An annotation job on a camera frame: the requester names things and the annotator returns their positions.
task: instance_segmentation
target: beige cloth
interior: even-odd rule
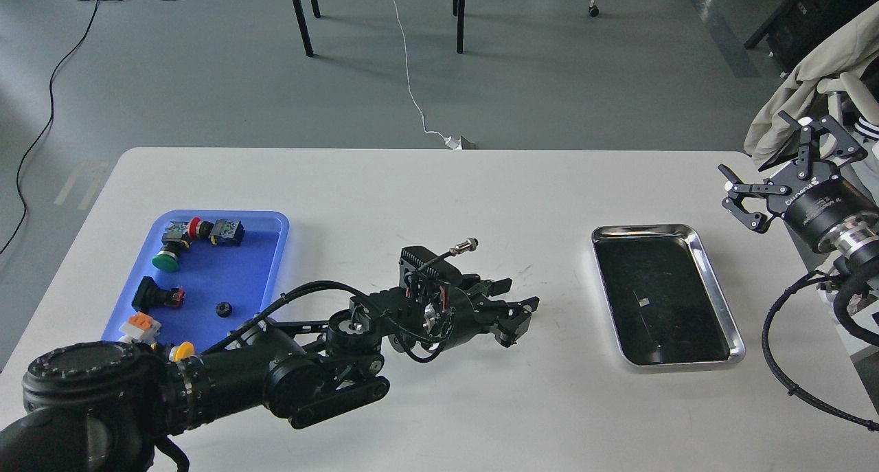
[[[744,138],[744,151],[751,155],[754,164],[759,168],[771,159],[794,133],[778,116],[779,111],[783,109],[795,119],[803,117],[822,78],[863,70],[877,56],[879,3],[874,3],[806,55],[757,113]]]

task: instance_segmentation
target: black hose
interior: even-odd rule
[[[813,278],[817,274],[822,274],[823,276],[821,278]],[[789,396],[796,396],[800,400],[803,400],[805,403],[809,403],[811,406],[816,407],[816,409],[819,409],[822,412],[829,413],[832,416],[837,416],[837,418],[845,419],[857,425],[862,425],[869,429],[869,431],[879,431],[879,424],[877,424],[876,422],[863,418],[858,418],[857,416],[853,416],[847,412],[842,412],[842,410],[837,409],[837,407],[832,406],[831,404],[821,400],[819,397],[816,397],[808,391],[803,390],[800,385],[796,384],[793,379],[788,377],[788,375],[785,374],[784,371],[782,371],[781,366],[779,366],[778,363],[775,362],[775,357],[772,356],[772,350],[769,349],[769,328],[772,326],[772,321],[775,318],[776,313],[781,311],[781,307],[794,293],[797,293],[798,291],[811,284],[818,284],[826,281],[838,281],[838,279],[841,278],[841,276],[828,277],[827,275],[825,275],[825,273],[821,273],[820,271],[811,271],[809,274],[798,279],[794,284],[785,289],[781,297],[778,297],[778,300],[775,300],[775,303],[773,303],[772,307],[770,307],[769,312],[766,314],[766,321],[763,323],[763,333],[760,337],[760,343],[763,346],[763,358],[766,359],[766,365],[769,366],[769,370],[772,371],[772,374],[775,375],[775,378],[778,379],[778,381],[781,382],[781,384],[784,385],[785,388],[788,388]]]
[[[854,322],[854,319],[848,313],[848,304],[855,294],[866,290],[867,281],[876,275],[879,275],[879,261],[877,260],[870,261],[857,268],[839,287],[839,293],[836,295],[836,299],[833,300],[833,313],[836,319],[839,320],[839,324],[853,337],[866,341],[871,346],[879,346],[879,335],[869,329],[860,327],[858,323]]]

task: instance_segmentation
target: black cable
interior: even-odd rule
[[[183,453],[183,450],[174,444],[170,438],[167,436],[158,438],[156,440],[156,448],[164,453],[169,459],[173,460],[176,464],[176,472],[189,471],[189,458],[186,457],[186,453]]]
[[[202,351],[203,354],[213,353],[214,351],[219,351],[231,344],[233,341],[237,340],[241,337],[241,335],[245,334],[249,329],[253,328],[260,322],[263,322],[269,315],[272,315],[277,309],[280,307],[286,306],[290,302],[299,299],[299,297],[304,297],[310,293],[316,293],[317,291],[324,290],[342,290],[351,293],[355,297],[357,297],[361,302],[364,303],[365,306],[369,306],[371,308],[377,309],[379,312],[382,312],[382,309],[379,309],[373,301],[367,296],[367,294],[362,293],[362,291],[357,290],[354,287],[348,286],[347,284],[339,283],[337,281],[313,281],[307,284],[303,284],[301,286],[296,287],[295,289],[288,291],[288,293],[282,293],[280,295],[280,299],[275,300],[263,309],[262,312],[258,313],[254,316],[254,318],[250,319],[250,321],[245,322],[235,331],[229,333],[228,337],[223,338],[217,343],[213,344],[207,348],[207,350]]]
[[[879,275],[879,261],[866,263],[844,281],[841,287],[839,287],[836,299],[833,300],[833,313],[839,320],[839,325],[845,328],[845,331],[848,331],[853,337],[866,341],[871,346],[879,346],[879,335],[869,329],[860,327],[858,323],[854,322],[854,319],[848,313],[848,304],[855,294],[861,293],[861,291],[867,288],[867,281],[876,275]]]
[[[85,27],[85,32],[82,33],[82,37],[79,39],[79,42],[76,43],[76,46],[74,46],[73,49],[69,50],[67,55],[64,55],[64,58],[60,59],[56,67],[54,67],[52,75],[49,77],[49,119],[46,122],[46,125],[43,127],[43,130],[40,131],[40,135],[38,135],[37,138],[34,139],[34,143],[31,143],[31,146],[29,146],[28,149],[25,151],[24,156],[21,157],[21,160],[19,161],[19,169],[15,172],[15,188],[16,191],[18,191],[19,193],[19,199],[21,200],[21,205],[24,210],[21,212],[21,219],[19,219],[19,224],[12,232],[12,236],[9,237],[9,240],[7,240],[6,244],[3,245],[3,249],[0,249],[0,254],[5,252],[7,247],[9,247],[9,244],[12,243],[12,239],[14,239],[15,236],[19,233],[19,229],[21,228],[21,225],[25,222],[25,217],[27,216],[27,201],[25,200],[24,194],[22,194],[21,192],[21,169],[25,165],[25,159],[27,159],[27,156],[30,155],[31,150],[34,150],[34,147],[37,146],[37,143],[40,142],[40,139],[43,137],[46,131],[48,131],[48,129],[52,125],[52,122],[54,121],[54,91],[52,90],[52,87],[54,85],[54,78],[56,78],[56,74],[58,73],[60,66],[64,64],[64,61],[70,58],[70,55],[73,55],[76,50],[79,49],[79,46],[81,46],[82,43],[85,42],[85,38],[89,35],[89,31],[91,30],[91,24],[94,24],[95,15],[98,14],[98,6],[100,4],[100,0],[95,2],[95,9],[91,12],[89,24],[87,27]]]
[[[823,275],[823,277],[813,278],[815,275],[819,274]],[[763,357],[766,359],[766,365],[769,366],[769,370],[772,371],[775,378],[778,379],[785,388],[788,388],[789,396],[796,396],[800,400],[809,403],[811,406],[816,407],[816,409],[819,409],[822,412],[829,413],[832,416],[837,416],[837,418],[845,419],[857,425],[862,425],[869,429],[869,431],[879,431],[879,424],[876,422],[857,418],[857,416],[853,416],[847,412],[842,412],[842,410],[837,409],[837,407],[833,407],[829,403],[823,402],[819,397],[813,396],[813,394],[803,390],[800,385],[796,384],[793,379],[788,377],[788,375],[782,371],[781,366],[775,362],[775,357],[772,356],[772,350],[769,349],[769,328],[772,326],[772,321],[775,318],[776,313],[781,310],[784,303],[787,302],[794,293],[797,293],[811,284],[818,284],[827,281],[837,282],[841,278],[843,278],[842,275],[829,277],[826,273],[821,271],[811,271],[809,274],[798,279],[794,284],[785,289],[781,297],[778,297],[778,300],[775,300],[775,303],[770,307],[769,313],[766,314],[766,321],[763,323],[763,333],[760,337],[760,343],[763,345]]]
[[[428,350],[428,351],[430,352],[430,355],[429,355],[429,356],[427,356],[427,357],[419,357],[419,356],[415,355],[415,353],[412,351],[411,348],[409,348],[408,346],[406,346],[405,343],[403,343],[402,341],[400,341],[399,338],[398,338],[398,341],[399,341],[399,343],[400,343],[400,346],[402,346],[402,350],[406,352],[406,355],[408,355],[410,359],[412,359],[412,360],[414,360],[415,362],[418,362],[418,363],[428,363],[428,362],[433,362],[433,360],[436,359],[436,357],[439,357],[439,356],[440,356],[440,352],[442,352],[442,350],[446,347],[446,342],[445,342],[445,341],[441,341],[441,342],[439,343],[439,345],[438,345],[435,349],[433,349],[433,350]]]
[[[408,328],[405,328],[394,319],[387,317],[387,314],[389,312],[377,306],[376,303],[374,303],[367,294],[362,293],[362,291],[357,290],[356,288],[347,284],[339,283],[337,281],[320,280],[298,286],[295,289],[288,291],[288,293],[282,293],[282,296],[280,296],[279,299],[270,303],[269,306],[262,310],[262,312],[255,315],[254,318],[250,319],[250,321],[245,322],[236,330],[229,332],[229,334],[222,340],[217,341],[217,343],[213,344],[213,346],[210,346],[207,348],[207,350],[202,351],[202,354],[208,354],[213,353],[214,351],[223,350],[233,341],[238,340],[238,338],[240,338],[255,325],[263,322],[266,318],[268,318],[269,315],[272,315],[272,313],[277,311],[277,309],[280,309],[280,307],[286,306],[286,304],[289,304],[290,302],[299,299],[299,297],[304,297],[308,294],[317,293],[317,291],[324,290],[342,290],[351,293],[352,295],[354,295],[354,297],[357,297],[357,299],[360,300],[364,306],[367,306],[370,309],[376,309],[376,312],[381,313],[376,319],[386,317],[387,322],[389,322],[394,328],[398,329],[398,331],[408,335],[409,337],[415,338],[415,340],[423,341],[423,343],[426,344],[443,343],[443,341],[446,341],[448,339],[448,335],[452,331],[453,318],[455,318],[454,312],[450,312],[448,314],[448,317],[446,318],[446,321],[443,323],[443,335],[440,335],[440,337],[422,337],[421,335],[412,332]]]

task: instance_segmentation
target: white table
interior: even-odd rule
[[[257,407],[176,437],[192,470],[875,470],[876,436],[788,397],[760,354],[767,307],[804,272],[783,227],[753,234],[720,206],[737,153],[492,150],[130,150],[120,160],[0,375],[0,416],[24,415],[26,363],[98,339],[151,222],[172,209],[285,213],[277,292],[314,279],[394,286],[401,247],[480,248],[462,272],[540,297],[517,346],[481,337],[420,365],[385,346],[390,393],[303,431]],[[748,353],[726,369],[627,366],[594,265],[600,225],[685,223],[699,232]],[[817,396],[876,418],[813,293],[773,328],[775,355]],[[278,319],[329,316],[343,294]],[[157,456],[154,470],[172,470]]]

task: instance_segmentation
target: connector plug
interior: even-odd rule
[[[459,150],[459,149],[476,149],[477,148],[476,144],[473,144],[472,142],[468,141],[466,138],[464,138],[464,136],[444,137],[444,140],[446,141],[446,147],[448,147],[449,149]]]

